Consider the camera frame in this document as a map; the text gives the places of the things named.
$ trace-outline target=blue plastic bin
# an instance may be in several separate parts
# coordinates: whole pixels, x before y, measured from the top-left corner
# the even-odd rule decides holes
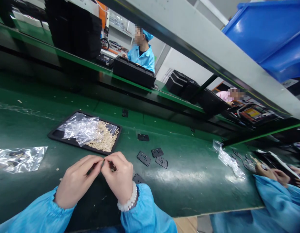
[[[279,82],[300,77],[300,0],[238,9],[222,32]]]

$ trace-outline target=blue sleeve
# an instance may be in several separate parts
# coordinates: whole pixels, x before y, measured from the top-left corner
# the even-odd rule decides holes
[[[64,232],[75,207],[60,208],[54,200],[57,187],[34,200],[25,210],[0,225],[2,232]]]
[[[254,175],[259,194],[272,219],[286,232],[300,232],[300,189]]]
[[[146,68],[146,69],[148,69],[148,70],[151,70],[153,73],[155,73],[155,71],[154,71],[154,64],[155,64],[155,62],[154,62],[154,55],[152,55],[152,56],[149,57],[149,63],[148,63],[148,65],[144,65],[143,67]]]
[[[151,190],[146,184],[137,185],[139,197],[136,206],[121,214],[126,232],[177,232],[174,220],[154,203]]]
[[[132,50],[129,50],[128,54],[127,54],[128,60],[131,61],[132,59]]]

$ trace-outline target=blue gown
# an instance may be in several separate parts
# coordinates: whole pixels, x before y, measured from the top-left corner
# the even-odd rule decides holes
[[[139,46],[134,46],[127,54],[127,57],[130,61],[134,63],[138,63],[142,67],[154,71],[154,54],[152,52],[151,45],[149,45],[149,49],[144,52],[141,56],[139,56]]]
[[[266,208],[211,215],[214,233],[300,233],[300,188],[254,176]]]
[[[154,203],[151,190],[146,184],[138,184],[136,206],[121,214],[121,223],[126,232],[177,232],[174,220]],[[64,232],[72,212],[62,209],[53,202],[57,187],[34,200],[25,210],[0,225],[4,232]],[[114,227],[103,228],[99,232],[118,232]]]

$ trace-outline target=factory floor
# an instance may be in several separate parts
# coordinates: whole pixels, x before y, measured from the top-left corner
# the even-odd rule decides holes
[[[178,233],[213,233],[209,215],[174,218]]]

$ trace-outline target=pearl bracelet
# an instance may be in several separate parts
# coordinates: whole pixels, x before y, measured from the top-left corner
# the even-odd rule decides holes
[[[129,211],[135,205],[136,198],[137,198],[137,185],[133,181],[133,193],[132,193],[132,197],[131,197],[130,200],[128,200],[128,202],[125,205],[121,205],[120,202],[118,201],[118,208],[119,208],[119,210],[122,211],[122,212]]]

